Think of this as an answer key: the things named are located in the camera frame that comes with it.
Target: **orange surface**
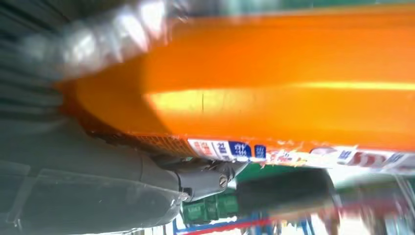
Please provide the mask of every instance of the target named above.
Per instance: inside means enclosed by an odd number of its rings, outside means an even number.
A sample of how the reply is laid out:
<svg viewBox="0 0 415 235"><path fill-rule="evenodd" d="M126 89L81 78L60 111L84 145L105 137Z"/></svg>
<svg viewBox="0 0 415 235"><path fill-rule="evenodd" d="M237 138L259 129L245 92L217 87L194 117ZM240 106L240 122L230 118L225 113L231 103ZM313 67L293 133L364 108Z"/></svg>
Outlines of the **orange surface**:
<svg viewBox="0 0 415 235"><path fill-rule="evenodd" d="M415 150L415 5L199 18L69 93L132 135Z"/></svg>

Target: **gray plastic part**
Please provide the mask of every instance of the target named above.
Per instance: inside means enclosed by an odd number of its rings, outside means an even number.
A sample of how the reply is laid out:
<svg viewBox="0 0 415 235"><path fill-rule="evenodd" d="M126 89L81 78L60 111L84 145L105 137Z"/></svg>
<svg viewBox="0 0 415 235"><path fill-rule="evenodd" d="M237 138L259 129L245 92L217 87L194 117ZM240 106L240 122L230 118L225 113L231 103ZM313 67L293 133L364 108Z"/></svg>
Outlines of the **gray plastic part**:
<svg viewBox="0 0 415 235"><path fill-rule="evenodd" d="M178 173L180 187L189 194L186 202L221 193L228 187L226 175L212 170Z"/></svg>

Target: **blue label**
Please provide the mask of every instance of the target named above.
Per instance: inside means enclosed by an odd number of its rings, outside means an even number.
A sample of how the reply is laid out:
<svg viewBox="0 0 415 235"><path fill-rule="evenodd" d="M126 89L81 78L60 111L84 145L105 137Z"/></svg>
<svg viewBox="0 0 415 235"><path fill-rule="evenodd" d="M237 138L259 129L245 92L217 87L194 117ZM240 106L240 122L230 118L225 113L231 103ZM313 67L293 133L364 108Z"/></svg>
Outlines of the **blue label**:
<svg viewBox="0 0 415 235"><path fill-rule="evenodd" d="M403 157L403 153L394 153L386 162L387 163L395 163L399 161Z"/></svg>
<svg viewBox="0 0 415 235"><path fill-rule="evenodd" d="M227 154L224 142L217 143L217 146L220 154Z"/></svg>
<svg viewBox="0 0 415 235"><path fill-rule="evenodd" d="M266 158L266 152L267 152L267 147L263 146L263 145L255 145L254 147L255 149L255 157L256 158Z"/></svg>
<svg viewBox="0 0 415 235"><path fill-rule="evenodd" d="M342 151L339 156L339 159L346 160L351 154L351 151Z"/></svg>
<svg viewBox="0 0 415 235"><path fill-rule="evenodd" d="M229 147L235 157L252 157L251 147L246 143L229 141Z"/></svg>

